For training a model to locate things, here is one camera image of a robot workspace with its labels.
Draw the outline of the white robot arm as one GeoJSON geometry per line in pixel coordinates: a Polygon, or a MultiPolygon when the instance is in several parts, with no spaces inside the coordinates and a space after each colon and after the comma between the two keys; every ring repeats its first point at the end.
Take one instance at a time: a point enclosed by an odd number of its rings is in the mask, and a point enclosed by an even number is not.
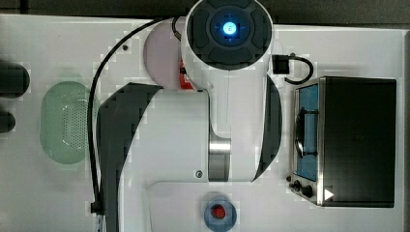
{"type": "Polygon", "coordinates": [[[106,232],[152,232],[154,184],[253,182],[264,173],[282,129],[273,47],[273,21],[258,0],[199,0],[180,40],[191,89],[129,82],[100,106],[106,232]]]}

